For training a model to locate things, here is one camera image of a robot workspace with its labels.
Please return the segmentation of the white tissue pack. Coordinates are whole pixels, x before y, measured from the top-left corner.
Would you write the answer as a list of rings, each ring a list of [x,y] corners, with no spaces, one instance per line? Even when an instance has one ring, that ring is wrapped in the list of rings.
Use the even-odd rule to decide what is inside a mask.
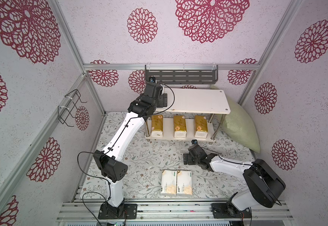
[[[192,196],[192,172],[179,170],[177,172],[177,195]]]
[[[164,170],[161,180],[161,195],[176,196],[177,194],[177,171]]]

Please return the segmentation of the gold tissue pack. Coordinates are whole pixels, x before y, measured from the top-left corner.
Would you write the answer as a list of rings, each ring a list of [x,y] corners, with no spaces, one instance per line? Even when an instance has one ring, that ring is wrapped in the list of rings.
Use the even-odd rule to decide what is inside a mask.
[[[151,120],[151,137],[163,137],[164,126],[163,126],[163,116],[154,115]]]
[[[186,119],[183,115],[175,115],[173,117],[174,137],[185,138],[187,136]]]
[[[196,115],[194,125],[195,125],[195,137],[207,138],[208,124],[207,124],[206,116]]]

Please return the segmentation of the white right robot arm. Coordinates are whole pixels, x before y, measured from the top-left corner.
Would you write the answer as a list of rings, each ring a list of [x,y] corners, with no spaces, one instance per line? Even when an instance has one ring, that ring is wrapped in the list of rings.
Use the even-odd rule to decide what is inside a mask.
[[[183,163],[197,165],[207,171],[226,173],[245,180],[247,189],[240,193],[234,193],[224,207],[215,207],[214,212],[221,210],[234,217],[256,205],[266,208],[272,208],[276,204],[282,205],[279,197],[284,192],[286,184],[262,159],[241,162],[224,158],[214,151],[207,154],[205,148],[193,140],[188,153],[183,154]]]

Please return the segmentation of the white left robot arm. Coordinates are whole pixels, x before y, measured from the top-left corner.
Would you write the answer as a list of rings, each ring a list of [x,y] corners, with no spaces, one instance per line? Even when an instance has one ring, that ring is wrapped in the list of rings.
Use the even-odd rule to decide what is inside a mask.
[[[107,182],[107,200],[101,208],[100,219],[124,217],[122,179],[126,175],[128,166],[122,162],[122,159],[137,131],[149,117],[154,115],[162,93],[161,84],[147,83],[144,93],[131,102],[123,123],[111,141],[101,151],[96,150],[93,154],[102,178]]]

